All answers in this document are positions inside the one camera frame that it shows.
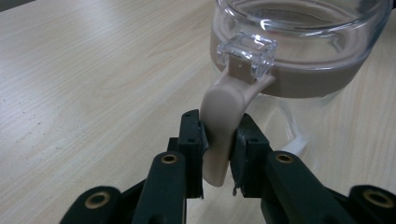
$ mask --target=wood grain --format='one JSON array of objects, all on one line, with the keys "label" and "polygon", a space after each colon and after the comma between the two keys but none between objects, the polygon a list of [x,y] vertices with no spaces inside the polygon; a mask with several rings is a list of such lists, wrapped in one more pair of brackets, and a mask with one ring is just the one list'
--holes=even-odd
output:
[{"label": "wood grain", "polygon": [[[214,2],[34,1],[0,13],[0,223],[57,223],[87,189],[144,179],[210,83]],[[327,186],[396,193],[396,14],[318,128]],[[259,200],[205,185],[188,223],[263,223]]]}]

